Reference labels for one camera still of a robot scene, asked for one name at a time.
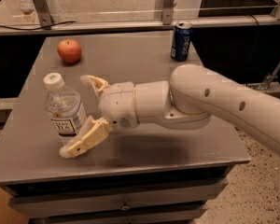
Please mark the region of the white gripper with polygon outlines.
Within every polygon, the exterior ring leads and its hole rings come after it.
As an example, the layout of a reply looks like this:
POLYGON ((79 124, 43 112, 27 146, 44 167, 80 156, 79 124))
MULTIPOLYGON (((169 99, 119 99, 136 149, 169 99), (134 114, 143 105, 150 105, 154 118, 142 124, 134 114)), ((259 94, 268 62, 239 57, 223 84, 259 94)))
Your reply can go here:
POLYGON ((134 111, 132 82, 109 83, 96 76, 83 75, 82 84, 93 88, 100 97, 99 109, 103 118, 94 119, 89 116, 79 133, 63 146, 59 155, 63 158, 75 158, 102 143, 115 130, 134 129, 138 126, 134 111))

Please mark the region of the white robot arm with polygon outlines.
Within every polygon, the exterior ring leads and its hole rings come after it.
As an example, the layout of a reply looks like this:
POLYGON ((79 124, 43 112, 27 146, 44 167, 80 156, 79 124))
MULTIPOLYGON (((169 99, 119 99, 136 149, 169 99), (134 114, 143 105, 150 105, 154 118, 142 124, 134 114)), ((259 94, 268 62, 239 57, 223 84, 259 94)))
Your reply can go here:
POLYGON ((238 84, 197 64, 178 66, 168 81, 108 84, 90 75, 100 119, 87 119, 80 134, 59 151, 64 158, 82 155, 115 130, 154 123, 173 130, 196 130, 216 116, 248 133, 280 156, 280 99, 238 84))

